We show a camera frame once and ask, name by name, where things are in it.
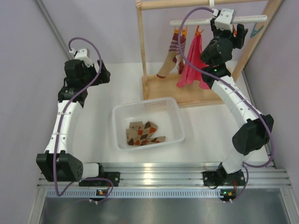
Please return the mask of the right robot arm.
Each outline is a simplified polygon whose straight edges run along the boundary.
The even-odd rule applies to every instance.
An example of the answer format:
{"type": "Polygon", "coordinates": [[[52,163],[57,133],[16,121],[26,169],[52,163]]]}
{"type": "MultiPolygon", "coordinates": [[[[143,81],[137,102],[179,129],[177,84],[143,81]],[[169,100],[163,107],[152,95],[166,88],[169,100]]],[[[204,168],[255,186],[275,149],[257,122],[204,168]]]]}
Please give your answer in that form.
{"type": "Polygon", "coordinates": [[[203,63],[202,79],[230,110],[239,127],[232,137],[233,149],[219,164],[216,171],[203,173],[204,185],[215,189],[229,185],[242,174],[241,167],[246,157],[269,142],[269,133],[274,124],[271,115],[263,115],[237,88],[226,62],[231,60],[233,49],[241,49],[248,30],[242,24],[221,26],[216,18],[211,19],[213,39],[200,55],[203,63]]]}

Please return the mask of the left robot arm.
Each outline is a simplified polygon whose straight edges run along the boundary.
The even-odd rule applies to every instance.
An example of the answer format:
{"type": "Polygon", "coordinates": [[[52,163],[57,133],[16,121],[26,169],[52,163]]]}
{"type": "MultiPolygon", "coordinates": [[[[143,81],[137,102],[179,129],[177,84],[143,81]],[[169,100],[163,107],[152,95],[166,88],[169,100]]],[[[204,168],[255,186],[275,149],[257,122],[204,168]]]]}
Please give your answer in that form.
{"type": "Polygon", "coordinates": [[[50,141],[36,163],[49,182],[79,182],[80,187],[106,187],[119,173],[104,171],[100,163],[83,163],[72,154],[76,124],[87,98],[87,85],[97,86],[110,81],[110,72],[102,60],[99,68],[82,60],[65,62],[65,78],[58,92],[58,111],[50,141]]]}

